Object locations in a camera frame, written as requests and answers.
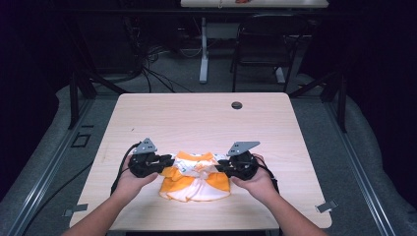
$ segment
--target hand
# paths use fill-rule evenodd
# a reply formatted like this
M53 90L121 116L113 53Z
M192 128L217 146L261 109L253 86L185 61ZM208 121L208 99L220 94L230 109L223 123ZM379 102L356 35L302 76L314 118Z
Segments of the hand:
M260 165L264 166L262 160L264 158L261 155L253 153L254 157L257 157L257 161ZM241 180L232 176L230 180L237 186L248 190L248 192L261 203L265 201L265 198L270 194L277 194L277 191L273 187L269 174L263 169L258 168L257 173L250 180Z
M157 173L152 173L145 178L138 178L128 169L128 163L131 159L129 155L123 163L123 170L125 170L120 176L117 188L114 191L112 197L119 198L126 205L141 191L142 187L149 184L156 179Z

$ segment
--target orange and white cloth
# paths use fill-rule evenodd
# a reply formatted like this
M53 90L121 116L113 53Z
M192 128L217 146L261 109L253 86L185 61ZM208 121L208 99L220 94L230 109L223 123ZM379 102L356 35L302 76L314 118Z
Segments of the orange and white cloth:
M165 179L159 194L166 199L180 202L214 201L230 195L229 179L214 167L224 155L191 155L180 151L174 164L160 175Z

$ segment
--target forearm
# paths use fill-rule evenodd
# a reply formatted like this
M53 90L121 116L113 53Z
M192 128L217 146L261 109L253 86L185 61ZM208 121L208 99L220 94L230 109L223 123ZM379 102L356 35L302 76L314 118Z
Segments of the forearm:
M126 204L126 201L112 196L63 235L103 236Z
M261 203L270 210L286 236L327 235L278 193L268 195Z

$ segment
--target round hole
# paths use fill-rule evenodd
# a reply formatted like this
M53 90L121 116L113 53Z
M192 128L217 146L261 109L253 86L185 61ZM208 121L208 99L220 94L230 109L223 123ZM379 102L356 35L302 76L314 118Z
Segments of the round hole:
M239 109L241 109L242 108L242 103L241 102L239 102L239 101L234 101L234 102L232 102L232 107L233 107L233 109L236 109L236 110L239 110Z

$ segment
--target white table top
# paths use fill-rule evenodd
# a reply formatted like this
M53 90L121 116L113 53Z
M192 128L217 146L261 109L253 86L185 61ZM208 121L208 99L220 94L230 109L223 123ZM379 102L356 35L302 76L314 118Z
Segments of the white table top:
M239 101L241 109L231 103ZM126 150L145 138L157 154L224 153L234 142L259 141L280 194L319 227L331 225L310 156L285 93L164 93L119 97L98 149L71 225L105 201ZM231 183L231 195L213 202L181 203L159 196L163 177L145 186L119 214L111 230L257 230L278 228L268 209Z
M181 0L182 7L191 8L326 8L327 0L252 0L237 4L235 0Z

